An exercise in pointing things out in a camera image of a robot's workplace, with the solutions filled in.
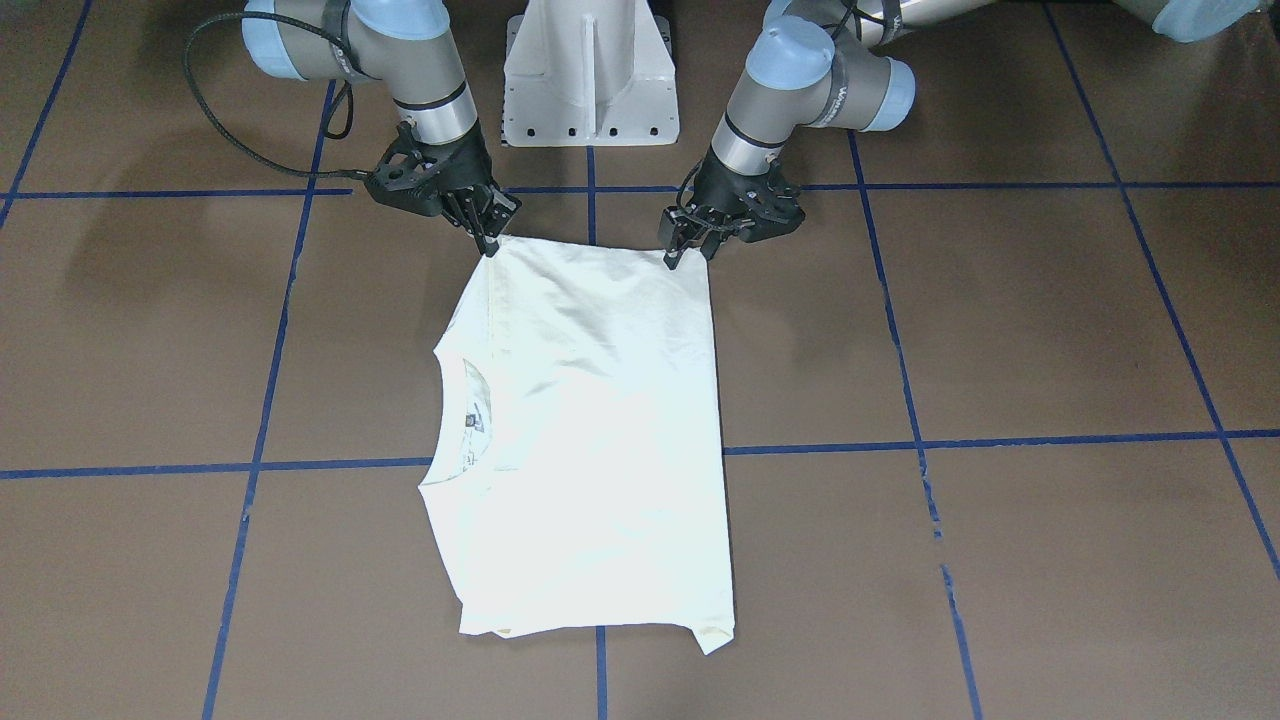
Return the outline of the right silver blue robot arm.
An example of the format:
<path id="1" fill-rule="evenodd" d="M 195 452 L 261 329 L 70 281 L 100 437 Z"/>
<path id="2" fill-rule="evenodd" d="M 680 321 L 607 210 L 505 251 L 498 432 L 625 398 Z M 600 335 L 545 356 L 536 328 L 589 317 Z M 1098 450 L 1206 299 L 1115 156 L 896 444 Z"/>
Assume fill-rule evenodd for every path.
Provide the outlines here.
<path id="1" fill-rule="evenodd" d="M 379 204 L 443 217 L 492 256 L 520 202 L 494 181 L 451 17 L 440 1 L 248 1 L 244 46 L 266 74 L 385 85 L 396 138 L 360 173 Z"/>

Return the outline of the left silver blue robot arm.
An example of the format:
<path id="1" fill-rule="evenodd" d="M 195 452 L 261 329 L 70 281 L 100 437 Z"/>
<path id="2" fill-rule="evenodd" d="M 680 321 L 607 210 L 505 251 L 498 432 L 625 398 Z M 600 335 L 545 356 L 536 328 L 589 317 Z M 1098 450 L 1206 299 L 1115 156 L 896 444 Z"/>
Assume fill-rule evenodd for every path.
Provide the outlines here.
<path id="1" fill-rule="evenodd" d="M 979 193 L 1277 191 L 1275 1 L 774 1 L 666 260 L 831 273 L 861 200 L 987 227 Z"/>

